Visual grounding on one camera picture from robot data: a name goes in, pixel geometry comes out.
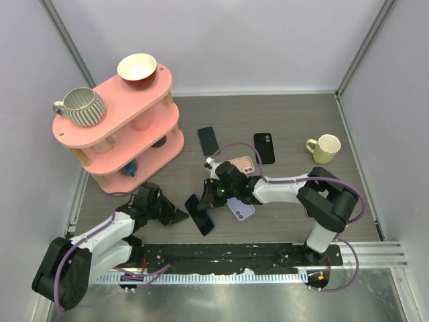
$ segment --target black smartphone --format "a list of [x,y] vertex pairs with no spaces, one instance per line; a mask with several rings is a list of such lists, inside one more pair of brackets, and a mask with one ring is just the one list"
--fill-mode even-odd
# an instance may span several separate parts
[[270,133],[255,133],[253,143],[261,156],[262,164],[273,164],[275,162],[273,138]]
[[197,132],[204,156],[212,156],[215,154],[215,152],[219,150],[219,145],[217,144],[213,127],[204,127],[202,129],[198,129]]
[[195,225],[201,231],[203,236],[210,233],[215,228],[215,222],[208,213],[207,210],[196,210],[196,207],[200,203],[200,199],[197,195],[192,195],[185,202],[185,208],[189,212],[189,215],[194,220]]

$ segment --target pink shelf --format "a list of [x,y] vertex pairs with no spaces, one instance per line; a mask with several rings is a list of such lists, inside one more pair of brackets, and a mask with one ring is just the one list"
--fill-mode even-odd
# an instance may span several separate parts
[[92,127],[79,127],[67,117],[57,115],[52,125],[54,136],[69,148],[93,146],[162,100],[171,86],[172,74],[162,64],[158,64],[156,79],[148,89],[134,89],[115,75],[94,88],[105,102],[105,118]]
[[110,185],[103,190],[107,193],[133,191],[176,157],[182,151],[183,145],[183,133],[181,131],[178,133],[170,132],[167,134],[167,142],[162,147],[149,148],[137,157],[138,169],[135,177],[132,178],[120,172],[109,174],[105,178]]
[[99,154],[92,148],[82,149],[91,160],[91,164],[84,167],[84,169],[89,173],[98,175],[118,171],[169,133],[179,121],[179,109],[176,104],[167,107],[163,101],[159,101],[151,109],[153,109],[151,113],[154,116],[154,120],[149,129],[136,131],[128,123],[118,131],[118,143],[107,153]]

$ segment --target mug handle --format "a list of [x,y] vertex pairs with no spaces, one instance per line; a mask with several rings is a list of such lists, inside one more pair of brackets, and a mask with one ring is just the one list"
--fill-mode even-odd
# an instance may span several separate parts
[[61,102],[61,101],[55,102],[52,108],[54,109],[55,113],[61,116],[67,116],[64,110],[64,102]]
[[315,139],[308,139],[307,140],[307,143],[306,143],[306,148],[308,149],[308,151],[310,151],[311,153],[314,153],[314,149],[315,149],[315,147],[317,147],[317,140],[315,140]]

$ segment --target striped mug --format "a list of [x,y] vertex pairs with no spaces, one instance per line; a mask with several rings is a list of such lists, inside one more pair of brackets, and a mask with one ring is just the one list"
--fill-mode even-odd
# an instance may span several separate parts
[[65,96],[63,101],[55,102],[54,111],[82,127],[97,124],[106,114],[101,97],[87,87],[74,89]]

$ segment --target blue object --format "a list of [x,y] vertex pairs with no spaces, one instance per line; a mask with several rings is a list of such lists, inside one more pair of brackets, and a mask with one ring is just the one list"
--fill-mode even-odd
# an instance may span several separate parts
[[135,176],[135,173],[137,172],[137,160],[134,159],[127,163],[122,169],[120,169],[122,174],[128,175],[128,176]]

